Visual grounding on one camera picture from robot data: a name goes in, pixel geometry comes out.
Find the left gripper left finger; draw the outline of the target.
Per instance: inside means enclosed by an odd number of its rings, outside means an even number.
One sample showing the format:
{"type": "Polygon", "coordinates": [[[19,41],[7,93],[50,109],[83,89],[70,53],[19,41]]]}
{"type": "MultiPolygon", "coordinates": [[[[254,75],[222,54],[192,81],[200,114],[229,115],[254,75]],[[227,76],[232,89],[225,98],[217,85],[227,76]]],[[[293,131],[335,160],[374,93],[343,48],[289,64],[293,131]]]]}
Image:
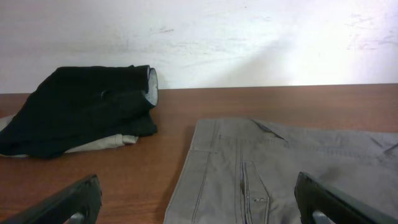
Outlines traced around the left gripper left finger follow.
{"type": "Polygon", "coordinates": [[[3,223],[95,224],[102,206],[102,191],[96,174],[90,174],[3,223]]]}

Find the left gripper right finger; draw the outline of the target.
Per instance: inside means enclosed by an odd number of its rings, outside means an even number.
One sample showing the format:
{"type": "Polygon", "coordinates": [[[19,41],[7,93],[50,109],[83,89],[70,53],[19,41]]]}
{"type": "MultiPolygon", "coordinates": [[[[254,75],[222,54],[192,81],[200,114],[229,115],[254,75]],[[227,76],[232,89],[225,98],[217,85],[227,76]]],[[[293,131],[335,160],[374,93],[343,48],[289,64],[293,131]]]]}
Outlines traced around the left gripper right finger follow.
{"type": "Polygon", "coordinates": [[[397,224],[397,219],[320,182],[306,172],[298,174],[294,195],[300,220],[304,224],[397,224]]]}

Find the grey trousers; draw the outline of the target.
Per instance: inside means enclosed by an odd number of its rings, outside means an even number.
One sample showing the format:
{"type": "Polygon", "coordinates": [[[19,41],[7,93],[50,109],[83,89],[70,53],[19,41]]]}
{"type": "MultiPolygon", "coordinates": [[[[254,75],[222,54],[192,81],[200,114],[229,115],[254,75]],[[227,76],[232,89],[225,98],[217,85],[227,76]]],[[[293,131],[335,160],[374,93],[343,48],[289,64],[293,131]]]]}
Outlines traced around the grey trousers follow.
{"type": "Polygon", "coordinates": [[[397,134],[201,119],[166,223],[299,223],[300,172],[397,216],[397,134]]]}

